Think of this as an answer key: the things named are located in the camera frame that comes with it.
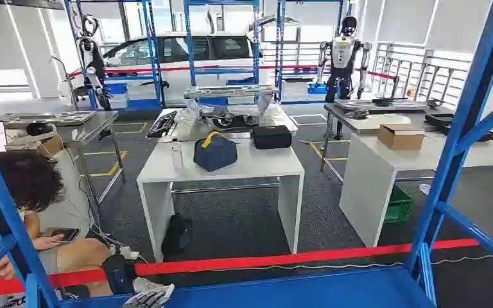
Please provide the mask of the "person's hand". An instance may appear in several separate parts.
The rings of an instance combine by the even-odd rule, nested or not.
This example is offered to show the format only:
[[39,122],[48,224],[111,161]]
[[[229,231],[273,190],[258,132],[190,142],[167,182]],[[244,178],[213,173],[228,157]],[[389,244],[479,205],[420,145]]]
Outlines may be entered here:
[[36,251],[50,250],[57,246],[60,246],[63,234],[56,234],[54,236],[40,236],[31,240]]

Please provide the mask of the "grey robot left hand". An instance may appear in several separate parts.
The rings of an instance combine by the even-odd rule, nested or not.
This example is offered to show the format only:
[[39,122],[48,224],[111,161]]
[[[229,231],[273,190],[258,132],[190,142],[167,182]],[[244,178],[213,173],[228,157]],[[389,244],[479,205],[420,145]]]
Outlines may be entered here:
[[138,277],[133,281],[135,295],[128,299],[124,308],[160,308],[171,298],[174,284],[163,285]]

